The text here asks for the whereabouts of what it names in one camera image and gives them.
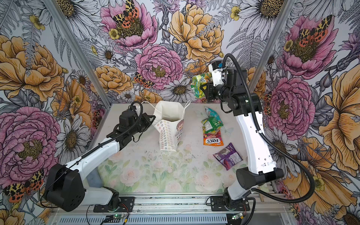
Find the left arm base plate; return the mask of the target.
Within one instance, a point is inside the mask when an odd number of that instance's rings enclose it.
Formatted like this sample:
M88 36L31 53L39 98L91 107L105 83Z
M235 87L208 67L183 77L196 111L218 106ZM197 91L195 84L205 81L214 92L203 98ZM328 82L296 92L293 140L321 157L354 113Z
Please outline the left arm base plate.
M110 201L107 205L95 205L93 212L132 212L135 205L135 197L120 196Z

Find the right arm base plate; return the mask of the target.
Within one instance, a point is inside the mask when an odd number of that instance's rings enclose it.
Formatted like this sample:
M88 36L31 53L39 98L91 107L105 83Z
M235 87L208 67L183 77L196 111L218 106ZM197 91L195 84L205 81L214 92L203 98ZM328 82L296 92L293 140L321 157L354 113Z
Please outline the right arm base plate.
M247 200L239 199L232 200L227 196L211 196L210 207L212 212L225 212L225 211L249 211L250 206Z

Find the purple snack packet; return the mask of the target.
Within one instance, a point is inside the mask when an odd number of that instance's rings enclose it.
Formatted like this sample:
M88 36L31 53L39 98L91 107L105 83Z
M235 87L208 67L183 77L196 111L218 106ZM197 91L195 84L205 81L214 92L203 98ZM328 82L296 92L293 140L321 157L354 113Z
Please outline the purple snack packet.
M224 149L213 154L213 156L227 171L243 161L232 143L229 143Z

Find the pink yellow Fox's candy bag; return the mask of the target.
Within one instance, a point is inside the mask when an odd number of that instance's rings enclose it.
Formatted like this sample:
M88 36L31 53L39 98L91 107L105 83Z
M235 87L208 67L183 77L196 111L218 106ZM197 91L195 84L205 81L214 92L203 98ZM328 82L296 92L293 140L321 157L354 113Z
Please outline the pink yellow Fox's candy bag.
M203 127L202 131L203 131L203 145L205 146L224 145L220 129L206 133L205 127Z

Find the dark green snack packet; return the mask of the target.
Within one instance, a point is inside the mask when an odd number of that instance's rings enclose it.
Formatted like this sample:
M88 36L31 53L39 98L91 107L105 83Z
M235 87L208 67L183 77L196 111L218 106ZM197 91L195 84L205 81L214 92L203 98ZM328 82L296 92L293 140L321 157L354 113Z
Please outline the dark green snack packet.
M203 132L205 134L217 133L217 131L223 126L223 123L218 121L215 117L209 117L202 121Z

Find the white printed paper bag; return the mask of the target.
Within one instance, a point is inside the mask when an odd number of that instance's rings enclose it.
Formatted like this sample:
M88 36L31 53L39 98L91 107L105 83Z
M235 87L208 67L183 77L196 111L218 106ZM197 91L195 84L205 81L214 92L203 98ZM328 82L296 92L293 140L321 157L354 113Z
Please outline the white printed paper bag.
M153 127L159 132L159 149L175 152L182 137L186 108L191 101L182 105L179 102L159 101L154 107Z

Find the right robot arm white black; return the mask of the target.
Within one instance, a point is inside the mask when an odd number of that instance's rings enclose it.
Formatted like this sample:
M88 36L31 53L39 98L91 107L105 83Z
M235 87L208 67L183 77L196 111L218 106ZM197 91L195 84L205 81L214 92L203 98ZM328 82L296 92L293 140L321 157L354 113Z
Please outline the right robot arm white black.
M277 168L268 144L261 137L262 105L257 94L246 93L246 70L225 67L221 61L215 61L209 65L209 72L211 80L200 89L207 100L227 103L241 128L247 151L247 167L236 171L236 181L223 194L223 205L234 210L246 203L252 188L283 178L284 172Z

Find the yellow green Fox's candy bag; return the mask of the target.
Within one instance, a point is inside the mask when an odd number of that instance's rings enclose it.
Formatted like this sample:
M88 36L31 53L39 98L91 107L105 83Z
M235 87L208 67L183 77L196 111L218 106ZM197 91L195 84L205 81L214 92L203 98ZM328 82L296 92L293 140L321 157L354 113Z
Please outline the yellow green Fox's candy bag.
M202 85L206 85L212 81L212 74L210 72L193 76L191 83L191 90L197 99L204 98L205 94L201 90Z

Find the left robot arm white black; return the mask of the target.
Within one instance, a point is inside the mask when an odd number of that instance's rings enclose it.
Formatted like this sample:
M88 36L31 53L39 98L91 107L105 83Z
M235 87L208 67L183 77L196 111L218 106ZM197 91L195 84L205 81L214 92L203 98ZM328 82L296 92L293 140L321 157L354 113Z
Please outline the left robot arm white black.
M118 191L110 187L85 187L83 182L100 164L134 141L136 134L147 131L155 119L155 115L143 111L142 103L131 103L120 115L113 131L101 143L78 158L64 165L56 164L50 169L41 200L66 212L90 205L101 205L116 211L120 206Z

